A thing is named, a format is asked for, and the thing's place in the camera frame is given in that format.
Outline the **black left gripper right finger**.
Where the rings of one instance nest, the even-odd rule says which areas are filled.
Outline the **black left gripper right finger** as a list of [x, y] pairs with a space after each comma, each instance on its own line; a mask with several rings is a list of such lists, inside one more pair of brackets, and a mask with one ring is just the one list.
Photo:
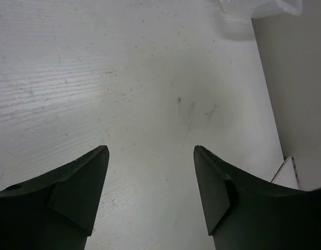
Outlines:
[[203, 146], [195, 147], [194, 164], [216, 249], [321, 249], [321, 188], [270, 183]]

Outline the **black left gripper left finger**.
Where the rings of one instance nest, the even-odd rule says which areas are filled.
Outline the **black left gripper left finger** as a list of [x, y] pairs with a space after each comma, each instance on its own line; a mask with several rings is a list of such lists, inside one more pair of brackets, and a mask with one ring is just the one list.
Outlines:
[[101, 145], [0, 191], [0, 249], [84, 249], [108, 169]]

